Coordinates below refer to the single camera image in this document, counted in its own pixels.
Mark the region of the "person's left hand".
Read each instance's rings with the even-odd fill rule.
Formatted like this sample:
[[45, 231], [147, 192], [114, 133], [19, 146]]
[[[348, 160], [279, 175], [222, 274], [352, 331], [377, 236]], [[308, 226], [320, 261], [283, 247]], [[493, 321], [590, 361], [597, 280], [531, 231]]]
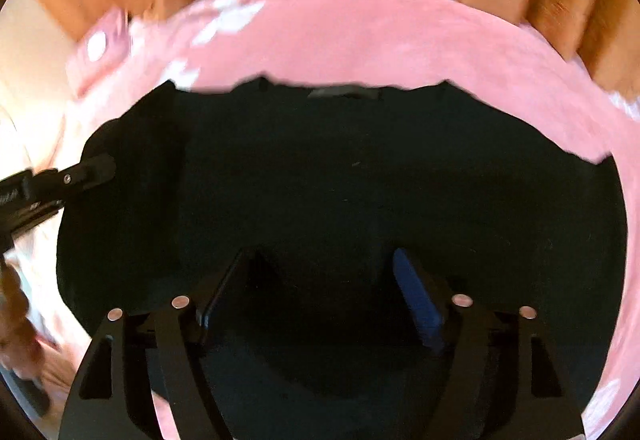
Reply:
[[20, 276], [1, 257], [1, 365], [20, 379], [35, 380], [42, 372], [43, 348], [28, 312]]

